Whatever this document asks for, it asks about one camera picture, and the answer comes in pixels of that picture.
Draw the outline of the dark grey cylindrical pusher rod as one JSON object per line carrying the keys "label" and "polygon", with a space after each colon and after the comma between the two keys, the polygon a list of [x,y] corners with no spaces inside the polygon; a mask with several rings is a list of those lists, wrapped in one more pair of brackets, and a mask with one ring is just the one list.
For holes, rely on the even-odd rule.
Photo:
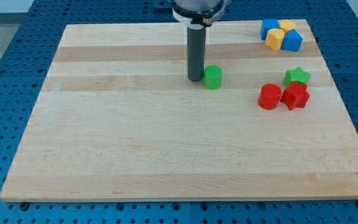
{"label": "dark grey cylindrical pusher rod", "polygon": [[188,79],[198,82],[204,76],[206,29],[187,28]]}

